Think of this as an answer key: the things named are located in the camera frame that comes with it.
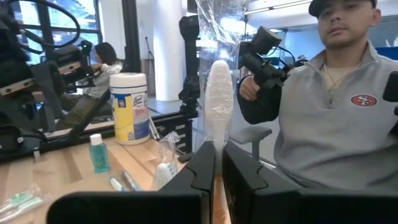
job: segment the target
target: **wooden desk surface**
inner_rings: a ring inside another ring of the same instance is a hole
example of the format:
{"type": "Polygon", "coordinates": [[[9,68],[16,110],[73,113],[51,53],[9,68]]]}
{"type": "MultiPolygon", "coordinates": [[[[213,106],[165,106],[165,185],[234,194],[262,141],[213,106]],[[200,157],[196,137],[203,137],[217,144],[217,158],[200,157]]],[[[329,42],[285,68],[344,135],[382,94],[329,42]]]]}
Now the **wooden desk surface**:
{"type": "MultiPolygon", "coordinates": [[[[77,191],[114,191],[109,178],[122,182],[121,172],[128,171],[144,190],[150,190],[155,168],[159,164],[158,143],[149,141],[136,146],[121,146],[114,138],[105,139],[108,147],[111,171],[95,174],[90,159],[89,144],[70,147],[42,154],[37,160],[22,159],[0,165],[0,202],[23,191],[33,183],[52,200],[77,191]]],[[[52,202],[18,217],[10,223],[44,224],[52,202]]]]}

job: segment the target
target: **white pillar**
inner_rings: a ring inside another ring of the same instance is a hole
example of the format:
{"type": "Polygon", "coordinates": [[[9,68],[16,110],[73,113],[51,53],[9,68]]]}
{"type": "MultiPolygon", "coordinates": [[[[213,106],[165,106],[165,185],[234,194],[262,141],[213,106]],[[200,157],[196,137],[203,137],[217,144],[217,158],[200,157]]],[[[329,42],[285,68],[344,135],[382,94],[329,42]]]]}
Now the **white pillar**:
{"type": "Polygon", "coordinates": [[[156,100],[178,100],[183,83],[183,39],[179,21],[182,0],[154,1],[154,57],[156,100]]]}

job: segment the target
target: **gold chain necklace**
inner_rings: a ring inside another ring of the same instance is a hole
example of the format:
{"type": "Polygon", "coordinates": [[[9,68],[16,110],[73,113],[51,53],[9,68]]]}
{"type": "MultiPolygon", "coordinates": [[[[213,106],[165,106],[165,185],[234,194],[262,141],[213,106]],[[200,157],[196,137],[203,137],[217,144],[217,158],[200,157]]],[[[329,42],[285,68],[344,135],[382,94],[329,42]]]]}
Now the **gold chain necklace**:
{"type": "Polygon", "coordinates": [[[328,69],[328,67],[326,66],[326,64],[324,64],[324,66],[325,66],[325,71],[326,71],[326,73],[328,74],[328,76],[329,76],[329,78],[330,78],[330,80],[331,80],[331,82],[333,83],[333,85],[330,87],[330,90],[334,90],[335,89],[335,87],[336,87],[336,85],[340,82],[340,81],[342,81],[347,75],[349,75],[351,72],[353,72],[354,70],[356,70],[358,67],[359,67],[359,64],[357,65],[357,66],[355,66],[353,69],[351,69],[347,74],[345,74],[343,77],[341,77],[340,79],[338,79],[337,81],[334,81],[334,79],[331,77],[331,75],[330,75],[330,73],[329,73],[329,69],[328,69]]]}

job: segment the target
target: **small blue bottle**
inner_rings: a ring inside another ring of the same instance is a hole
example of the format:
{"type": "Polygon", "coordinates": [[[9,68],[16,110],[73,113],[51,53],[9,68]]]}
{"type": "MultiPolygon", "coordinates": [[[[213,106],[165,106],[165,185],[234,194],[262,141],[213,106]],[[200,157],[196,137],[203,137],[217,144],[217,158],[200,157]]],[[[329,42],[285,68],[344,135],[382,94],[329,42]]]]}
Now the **small blue bottle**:
{"type": "Polygon", "coordinates": [[[97,174],[110,170],[108,160],[108,150],[102,142],[101,134],[93,134],[90,136],[90,155],[94,165],[94,172],[97,174]]]}

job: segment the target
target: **disinfecting wipes container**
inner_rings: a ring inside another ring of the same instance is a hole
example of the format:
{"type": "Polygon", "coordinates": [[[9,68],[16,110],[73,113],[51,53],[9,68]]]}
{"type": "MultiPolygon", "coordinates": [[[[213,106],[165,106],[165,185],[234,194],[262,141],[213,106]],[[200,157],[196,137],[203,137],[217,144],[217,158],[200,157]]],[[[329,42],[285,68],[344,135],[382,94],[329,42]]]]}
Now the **disinfecting wipes container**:
{"type": "Polygon", "coordinates": [[[119,144],[134,145],[149,139],[147,79],[143,73],[111,75],[114,132],[119,144]]]}

